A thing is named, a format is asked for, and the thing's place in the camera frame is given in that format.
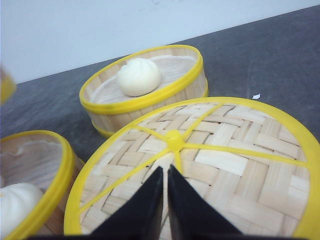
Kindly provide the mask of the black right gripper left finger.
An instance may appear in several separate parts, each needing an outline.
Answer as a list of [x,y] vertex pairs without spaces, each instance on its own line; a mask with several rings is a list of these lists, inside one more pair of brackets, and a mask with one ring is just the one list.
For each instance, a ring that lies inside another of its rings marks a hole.
[[159,166],[138,191],[91,233],[93,240],[157,240],[163,212],[163,169]]

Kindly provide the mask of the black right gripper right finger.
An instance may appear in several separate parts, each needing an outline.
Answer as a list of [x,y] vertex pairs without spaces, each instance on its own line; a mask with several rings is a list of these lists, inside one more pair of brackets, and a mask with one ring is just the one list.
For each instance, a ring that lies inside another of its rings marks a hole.
[[173,240],[241,240],[242,233],[212,208],[171,165],[168,209]]

